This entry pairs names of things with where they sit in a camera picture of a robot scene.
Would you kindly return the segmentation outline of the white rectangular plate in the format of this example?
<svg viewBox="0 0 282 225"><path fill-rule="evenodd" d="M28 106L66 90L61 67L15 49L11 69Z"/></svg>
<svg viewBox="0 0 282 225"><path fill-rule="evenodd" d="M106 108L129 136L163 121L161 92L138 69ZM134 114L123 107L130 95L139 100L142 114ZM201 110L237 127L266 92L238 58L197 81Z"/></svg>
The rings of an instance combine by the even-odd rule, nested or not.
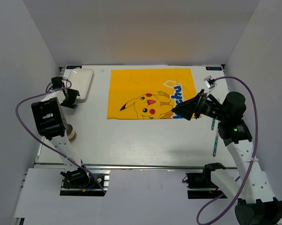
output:
<svg viewBox="0 0 282 225"><path fill-rule="evenodd" d="M75 68L71 70L68 80L71 82L71 89L79 92L77 100L84 101L87 98L93 75L92 69Z"/></svg>

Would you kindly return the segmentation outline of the yellow printed cloth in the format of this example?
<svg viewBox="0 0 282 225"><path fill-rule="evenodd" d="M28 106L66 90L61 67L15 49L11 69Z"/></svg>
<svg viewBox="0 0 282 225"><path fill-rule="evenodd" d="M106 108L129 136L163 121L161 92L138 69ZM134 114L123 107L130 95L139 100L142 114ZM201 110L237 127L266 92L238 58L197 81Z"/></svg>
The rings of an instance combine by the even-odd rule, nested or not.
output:
<svg viewBox="0 0 282 225"><path fill-rule="evenodd" d="M172 109L196 94L189 68L112 70L107 118L179 119Z"/></svg>

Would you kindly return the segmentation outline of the cup with wooden base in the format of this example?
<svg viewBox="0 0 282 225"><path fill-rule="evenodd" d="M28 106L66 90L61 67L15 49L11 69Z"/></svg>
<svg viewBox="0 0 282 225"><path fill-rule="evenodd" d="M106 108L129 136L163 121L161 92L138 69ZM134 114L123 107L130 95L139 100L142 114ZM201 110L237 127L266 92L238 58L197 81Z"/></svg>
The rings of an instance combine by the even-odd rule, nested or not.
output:
<svg viewBox="0 0 282 225"><path fill-rule="evenodd" d="M67 124L66 133L70 142L74 141L77 137L77 133L71 124Z"/></svg>

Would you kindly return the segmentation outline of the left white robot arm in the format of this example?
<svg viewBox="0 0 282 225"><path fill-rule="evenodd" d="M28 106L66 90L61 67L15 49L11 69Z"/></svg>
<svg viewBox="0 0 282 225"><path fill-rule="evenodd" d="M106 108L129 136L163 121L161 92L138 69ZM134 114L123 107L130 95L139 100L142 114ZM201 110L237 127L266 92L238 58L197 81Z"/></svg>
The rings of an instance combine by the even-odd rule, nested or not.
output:
<svg viewBox="0 0 282 225"><path fill-rule="evenodd" d="M70 143L76 137L76 132L67 123L62 110L62 107L76 109L79 91L67 87L67 81L60 76L52 78L52 87L47 89L42 100L31 104L31 109L38 133L54 146L62 159L65 170L61 175L65 178L74 177L78 186L85 187L90 182L90 175L80 169L83 166L82 160Z"/></svg>

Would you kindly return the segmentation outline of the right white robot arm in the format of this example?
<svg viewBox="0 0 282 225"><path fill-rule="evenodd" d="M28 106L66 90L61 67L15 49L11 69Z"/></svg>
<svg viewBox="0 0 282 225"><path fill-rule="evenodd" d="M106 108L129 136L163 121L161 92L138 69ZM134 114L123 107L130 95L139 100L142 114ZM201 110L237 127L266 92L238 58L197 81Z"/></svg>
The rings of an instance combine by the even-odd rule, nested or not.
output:
<svg viewBox="0 0 282 225"><path fill-rule="evenodd" d="M203 114L219 121L218 134L233 157L241 185L230 177L221 163L205 165L203 183L219 187L233 201L239 224L277 225L282 219L282 200L276 198L255 156L256 147L243 120L245 110L245 97L238 92L229 92L220 103L201 90L172 111L187 120Z"/></svg>

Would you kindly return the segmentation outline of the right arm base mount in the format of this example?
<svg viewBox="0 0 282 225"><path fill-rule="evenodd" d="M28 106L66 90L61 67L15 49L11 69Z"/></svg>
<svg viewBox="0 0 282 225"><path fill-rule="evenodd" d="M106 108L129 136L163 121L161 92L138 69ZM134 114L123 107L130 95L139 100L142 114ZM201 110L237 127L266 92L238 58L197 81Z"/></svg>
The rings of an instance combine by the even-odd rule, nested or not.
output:
<svg viewBox="0 0 282 225"><path fill-rule="evenodd" d="M186 173L182 183L187 185L188 199L227 198L218 186L205 180L203 173Z"/></svg>

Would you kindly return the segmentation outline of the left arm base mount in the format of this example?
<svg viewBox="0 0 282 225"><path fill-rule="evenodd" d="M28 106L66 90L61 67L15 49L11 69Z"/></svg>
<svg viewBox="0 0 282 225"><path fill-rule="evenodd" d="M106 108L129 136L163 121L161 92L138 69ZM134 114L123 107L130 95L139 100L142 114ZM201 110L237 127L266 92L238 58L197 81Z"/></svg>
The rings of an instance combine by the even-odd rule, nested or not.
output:
<svg viewBox="0 0 282 225"><path fill-rule="evenodd" d="M105 196L109 183L108 174L96 172L93 177L80 168L72 172L60 172L60 174L63 176L60 196Z"/></svg>

